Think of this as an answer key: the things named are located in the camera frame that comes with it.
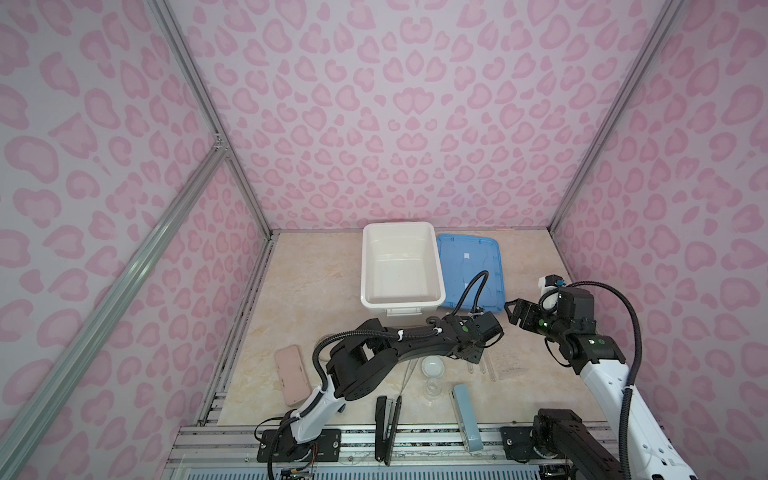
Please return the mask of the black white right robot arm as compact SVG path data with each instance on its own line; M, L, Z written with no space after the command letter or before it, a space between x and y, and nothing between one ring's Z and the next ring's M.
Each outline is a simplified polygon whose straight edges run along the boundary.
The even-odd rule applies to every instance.
M627 310L634 337L631 358L612 337L598 333L592 288L614 295ZM626 295L602 282L578 281L549 287L537 302L508 301L504 311L511 324L557 345L562 366L572 369L595 398L618 448L612 456L573 411L542 408L530 433L532 452L564 456L573 479L696 478L636 388L642 332Z

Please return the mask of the white plastic storage bin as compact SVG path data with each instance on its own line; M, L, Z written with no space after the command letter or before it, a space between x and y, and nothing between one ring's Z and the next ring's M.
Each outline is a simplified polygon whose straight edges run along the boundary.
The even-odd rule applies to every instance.
M446 300L437 236L428 222L363 229L360 301L374 316L417 316Z

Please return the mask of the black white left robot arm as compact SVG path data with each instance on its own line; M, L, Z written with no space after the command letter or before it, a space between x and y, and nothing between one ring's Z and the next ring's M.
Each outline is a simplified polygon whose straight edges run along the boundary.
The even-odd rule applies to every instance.
M504 335L495 315L432 316L417 327L385 327L372 318L350 331L318 341L312 365L320 384L278 427L258 438L258 460L302 460L317 446L325 425L346 404L371 393L400 363L428 356L478 364L484 351Z

